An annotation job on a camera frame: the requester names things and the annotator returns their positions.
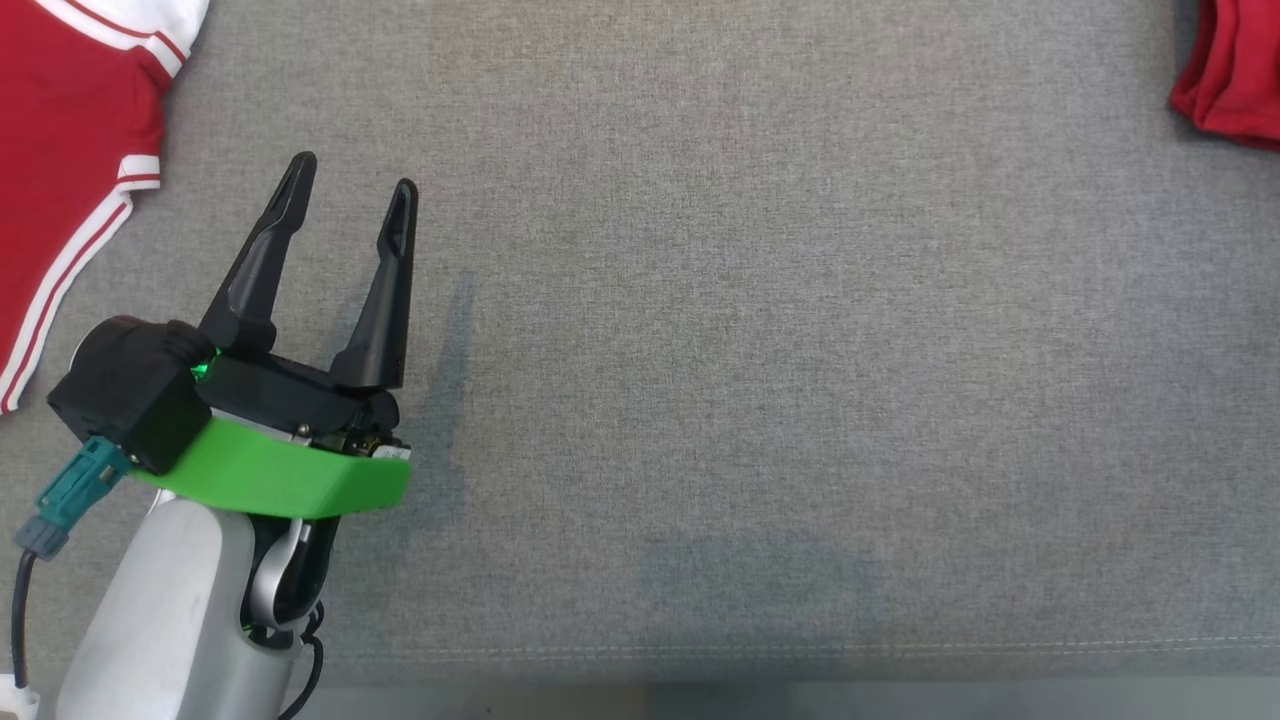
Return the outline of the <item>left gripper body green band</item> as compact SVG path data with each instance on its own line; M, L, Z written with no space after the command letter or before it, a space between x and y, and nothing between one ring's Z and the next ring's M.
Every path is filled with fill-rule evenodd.
M396 506L411 451L385 388L346 388L274 355L218 355L195 369L212 418L163 474L133 478L212 509L316 520Z

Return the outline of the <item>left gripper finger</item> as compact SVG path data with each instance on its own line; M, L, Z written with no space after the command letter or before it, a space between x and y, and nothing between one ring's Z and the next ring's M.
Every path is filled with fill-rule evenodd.
M291 240L305 223L316 170L314 152L292 158L204 314L198 328L221 351L273 350L282 272Z
M378 269L349 337L332 360L330 379L351 389L398 389L404 383L413 287L419 188L397 182L375 240Z

